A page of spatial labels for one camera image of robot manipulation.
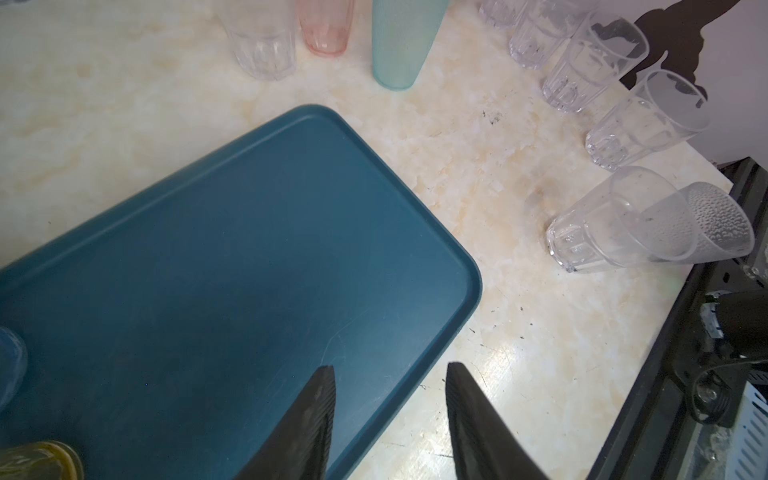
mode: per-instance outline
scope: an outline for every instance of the tray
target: tray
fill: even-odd
[[[0,271],[29,367],[0,446],[232,478],[315,368],[346,477],[477,306],[472,258],[335,112],[298,107]]]

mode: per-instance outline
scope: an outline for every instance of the tray rim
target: tray rim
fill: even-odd
[[[398,193],[412,204],[415,211],[421,214],[422,218],[444,239],[445,243],[452,247],[456,259],[468,271],[469,288],[454,316],[445,323],[437,337],[430,342],[409,371],[394,386],[381,406],[339,453],[335,462],[329,465],[326,477],[329,480],[341,480],[347,478],[362,461],[416,388],[419,387],[419,383],[432,370],[432,367],[475,312],[482,297],[483,287],[480,269],[472,255],[440,223],[432,211],[411,191],[395,171],[334,110],[318,104],[295,107],[30,251],[0,269],[0,299],[54,266],[67,255],[87,246],[110,230],[129,221],[135,215],[202,180],[208,174],[237,159],[251,148],[312,117],[323,117],[333,122],[361,150],[371,161],[372,166],[390,182]]]

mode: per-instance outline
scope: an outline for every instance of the table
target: table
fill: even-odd
[[[454,478],[444,383],[467,365],[553,480],[584,478],[690,269],[568,274],[548,221],[608,173],[584,136],[624,93],[578,115],[540,96],[473,2],[448,10],[404,92],[371,75],[371,2],[349,49],[256,81],[204,0],[61,0],[0,8],[0,264],[299,104],[338,111],[477,261],[480,306],[351,478]],[[728,180],[688,144],[638,164],[678,187]]]

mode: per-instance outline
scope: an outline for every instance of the clear plastic object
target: clear plastic object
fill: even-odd
[[[587,134],[592,161],[608,171],[693,137],[710,124],[707,99],[668,70],[640,79]]]
[[[373,0],[373,76],[405,90],[424,65],[450,0]]]
[[[698,227],[683,195],[664,177],[622,167],[555,218],[550,254],[568,272],[599,272],[686,260]]]
[[[489,25],[497,28],[513,28],[520,19],[525,6],[524,0],[483,0],[480,16]]]
[[[528,0],[509,40],[509,54],[538,70],[597,8],[599,0]]]
[[[27,349],[11,330],[0,326],[0,411],[11,401],[27,371]]]
[[[755,247],[750,219],[720,188],[696,182],[680,190],[699,226],[696,250],[685,263],[707,263],[744,257]]]
[[[216,10],[243,70],[260,80],[296,70],[293,0],[216,0]]]
[[[298,0],[299,23],[307,48],[321,57],[346,50],[354,0]]]
[[[626,18],[597,10],[578,28],[541,89],[560,111],[578,112],[648,56],[648,40]]]

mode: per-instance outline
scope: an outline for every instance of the white wall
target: white wall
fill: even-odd
[[[603,0],[635,21],[676,0]],[[768,0],[741,0],[701,31],[696,83],[707,89],[713,120],[689,140],[718,164],[752,157],[768,168]]]

